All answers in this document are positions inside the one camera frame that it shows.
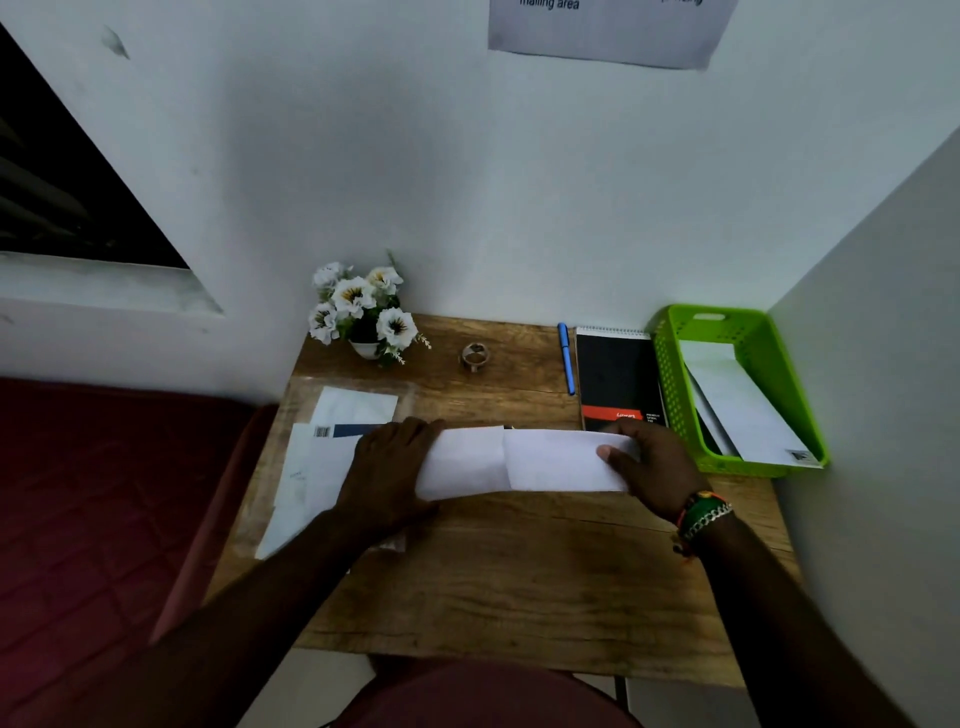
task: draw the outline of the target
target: printed sign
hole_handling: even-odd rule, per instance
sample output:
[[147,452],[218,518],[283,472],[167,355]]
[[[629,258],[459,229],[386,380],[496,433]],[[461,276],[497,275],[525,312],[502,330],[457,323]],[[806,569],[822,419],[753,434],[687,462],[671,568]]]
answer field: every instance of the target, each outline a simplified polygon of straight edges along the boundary
[[706,68],[736,0],[490,0],[495,51]]

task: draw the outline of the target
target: window sill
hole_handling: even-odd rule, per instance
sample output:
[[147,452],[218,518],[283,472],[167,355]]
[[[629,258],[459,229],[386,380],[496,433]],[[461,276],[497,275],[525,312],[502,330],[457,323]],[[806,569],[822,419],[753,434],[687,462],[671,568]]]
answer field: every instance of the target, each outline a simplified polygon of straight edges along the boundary
[[0,299],[222,316],[192,271],[0,252]]

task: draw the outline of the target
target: hand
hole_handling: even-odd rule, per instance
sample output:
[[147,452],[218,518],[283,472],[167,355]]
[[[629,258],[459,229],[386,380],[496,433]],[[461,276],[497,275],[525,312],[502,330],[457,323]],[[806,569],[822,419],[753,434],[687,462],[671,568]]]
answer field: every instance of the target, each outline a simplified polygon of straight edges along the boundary
[[672,430],[620,418],[604,431],[628,435],[640,445],[639,462],[609,445],[601,445],[597,454],[620,473],[630,492],[662,519],[676,523],[686,500],[697,491],[709,490],[707,479],[687,454],[684,441]]
[[436,513],[437,504],[420,500],[415,488],[426,453],[445,426],[443,420],[428,425],[408,417],[361,437],[336,510],[376,541]]

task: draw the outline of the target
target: blue pen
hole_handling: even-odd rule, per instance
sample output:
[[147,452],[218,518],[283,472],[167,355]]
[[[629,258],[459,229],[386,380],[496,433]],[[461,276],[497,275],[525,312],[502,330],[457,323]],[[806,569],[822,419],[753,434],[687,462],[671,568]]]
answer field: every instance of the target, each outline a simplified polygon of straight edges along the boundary
[[557,331],[560,332],[560,351],[564,353],[566,389],[572,395],[576,390],[573,388],[573,365],[570,363],[570,337],[566,334],[566,324],[557,324]]

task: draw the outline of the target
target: notebook spiral binding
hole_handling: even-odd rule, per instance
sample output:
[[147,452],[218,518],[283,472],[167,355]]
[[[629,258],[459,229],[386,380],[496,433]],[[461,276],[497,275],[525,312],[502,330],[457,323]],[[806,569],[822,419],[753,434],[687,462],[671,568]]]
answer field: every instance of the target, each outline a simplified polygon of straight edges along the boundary
[[576,327],[576,335],[610,336],[614,339],[649,339],[650,334],[638,328]]

